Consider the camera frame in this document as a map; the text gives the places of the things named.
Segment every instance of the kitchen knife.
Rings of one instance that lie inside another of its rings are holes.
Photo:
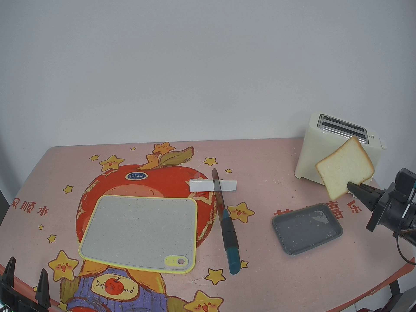
[[[220,178],[217,169],[212,170],[214,180],[214,194],[217,202],[218,217],[220,219],[221,231],[223,233],[224,248],[227,252],[228,267],[231,274],[236,274],[241,269],[240,253],[238,252],[238,240],[234,224],[228,215],[221,191]]]

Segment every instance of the white bread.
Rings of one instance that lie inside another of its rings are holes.
[[[349,181],[361,184],[374,174],[374,166],[356,137],[347,140],[340,148],[315,165],[327,188],[331,200],[348,192]]]

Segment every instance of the pink table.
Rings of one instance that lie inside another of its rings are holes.
[[[413,266],[385,227],[365,229],[371,213],[351,195],[330,204],[344,229],[340,238],[297,256],[284,253],[271,225],[275,214],[330,202],[324,186],[295,178],[301,146],[302,139],[266,139],[50,148],[0,227],[0,264],[17,259],[15,288],[32,299],[45,268],[51,311],[340,311]],[[190,193],[187,184],[210,179],[212,168],[237,180],[237,191],[224,193],[240,244],[237,275],[228,272],[213,193]],[[148,177],[134,180],[132,172]],[[172,275],[84,262],[79,240],[103,194],[194,198],[195,268]],[[138,294],[93,288],[104,275],[126,278]]]

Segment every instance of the leaf illustration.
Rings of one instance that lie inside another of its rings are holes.
[[[188,147],[181,151],[170,151],[159,158],[158,167],[175,166],[189,161],[194,154],[193,147]]]

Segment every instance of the gray tray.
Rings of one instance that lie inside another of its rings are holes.
[[[272,224],[284,251],[290,255],[308,251],[342,235],[340,223],[324,203],[277,215]]]

